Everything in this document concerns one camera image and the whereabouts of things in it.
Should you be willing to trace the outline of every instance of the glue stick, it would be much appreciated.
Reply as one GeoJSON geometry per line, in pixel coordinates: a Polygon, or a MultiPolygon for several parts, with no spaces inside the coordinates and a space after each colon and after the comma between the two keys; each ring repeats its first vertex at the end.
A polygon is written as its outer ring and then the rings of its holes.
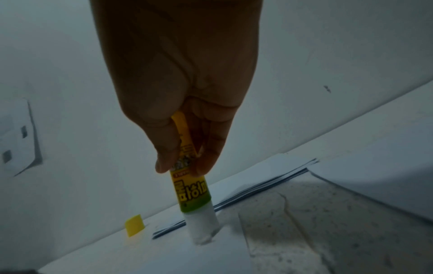
{"type": "Polygon", "coordinates": [[[197,152],[185,116],[178,111],[171,118],[176,124],[181,140],[179,159],[170,169],[171,179],[187,230],[195,244],[203,244],[212,239],[220,225],[204,176],[192,177],[189,173],[189,166],[197,157],[197,152]]]}

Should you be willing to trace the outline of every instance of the hand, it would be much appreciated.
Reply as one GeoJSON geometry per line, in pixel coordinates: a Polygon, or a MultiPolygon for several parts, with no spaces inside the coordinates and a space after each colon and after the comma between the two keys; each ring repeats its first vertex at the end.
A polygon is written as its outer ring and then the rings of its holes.
{"type": "Polygon", "coordinates": [[[179,157],[180,110],[199,153],[191,174],[208,173],[254,74],[262,0],[91,3],[120,106],[155,146],[156,171],[179,157]]]}

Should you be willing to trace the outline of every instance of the white wall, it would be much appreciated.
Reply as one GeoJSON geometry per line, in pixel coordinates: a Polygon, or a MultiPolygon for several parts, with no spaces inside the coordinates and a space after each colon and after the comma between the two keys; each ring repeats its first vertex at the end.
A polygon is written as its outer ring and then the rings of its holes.
{"type": "MultiPolygon", "coordinates": [[[[430,2],[265,0],[256,75],[208,181],[430,80],[430,2]]],[[[116,102],[86,0],[0,2],[0,99],[19,96],[44,162],[0,182],[0,268],[40,267],[175,203],[116,102]]]]}

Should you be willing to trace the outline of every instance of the glue stick label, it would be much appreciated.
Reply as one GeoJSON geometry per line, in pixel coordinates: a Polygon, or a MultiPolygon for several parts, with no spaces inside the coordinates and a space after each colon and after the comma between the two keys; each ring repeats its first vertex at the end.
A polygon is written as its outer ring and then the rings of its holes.
{"type": "Polygon", "coordinates": [[[191,212],[211,200],[211,195],[207,189],[207,183],[202,177],[192,177],[189,173],[189,166],[196,158],[195,151],[189,129],[186,124],[185,116],[181,112],[176,112],[174,120],[180,135],[180,153],[176,164],[170,169],[177,200],[182,212],[191,212]]]}

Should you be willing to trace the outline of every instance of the white paper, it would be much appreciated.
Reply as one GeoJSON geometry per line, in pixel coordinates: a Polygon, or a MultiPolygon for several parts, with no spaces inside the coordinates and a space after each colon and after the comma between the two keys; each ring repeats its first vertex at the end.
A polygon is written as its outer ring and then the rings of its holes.
{"type": "Polygon", "coordinates": [[[433,117],[308,169],[322,179],[433,220],[433,117]]]}
{"type": "MultiPolygon", "coordinates": [[[[233,199],[234,196],[237,200],[242,200],[244,196],[249,195],[252,191],[264,189],[268,185],[278,184],[278,182],[286,180],[315,162],[315,159],[309,160],[286,154],[276,154],[242,172],[210,185],[209,191],[214,208],[218,210],[228,200],[233,199]]],[[[183,222],[183,215],[180,210],[177,210],[167,223],[158,227],[154,236],[163,235],[161,232],[164,230],[183,222]]]]}
{"type": "Polygon", "coordinates": [[[168,247],[164,256],[131,274],[251,274],[253,269],[238,217],[218,232],[212,242],[194,245],[188,237],[177,247],[168,247]]]}
{"type": "Polygon", "coordinates": [[[0,179],[17,175],[34,160],[34,128],[27,100],[0,102],[0,179]]]}

